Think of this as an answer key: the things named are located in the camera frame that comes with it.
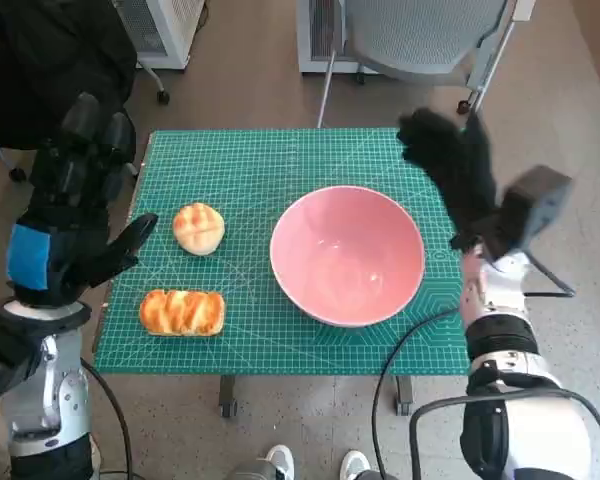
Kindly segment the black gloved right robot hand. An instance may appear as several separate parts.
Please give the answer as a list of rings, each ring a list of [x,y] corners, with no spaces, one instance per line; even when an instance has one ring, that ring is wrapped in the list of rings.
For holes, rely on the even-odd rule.
[[[466,252],[479,234],[474,225],[496,209],[491,146],[480,115],[471,113],[464,127],[428,108],[399,118],[397,139],[406,162],[422,169],[434,183],[451,219],[451,247]]]

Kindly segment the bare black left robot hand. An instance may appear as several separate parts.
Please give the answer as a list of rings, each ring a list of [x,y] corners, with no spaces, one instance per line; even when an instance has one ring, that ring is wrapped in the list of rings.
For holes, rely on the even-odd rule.
[[[134,267],[158,216],[145,213],[117,238],[109,205],[132,163],[133,125],[123,112],[109,118],[98,100],[81,93],[57,134],[37,151],[33,192],[14,224],[6,270],[18,301],[61,307]]]

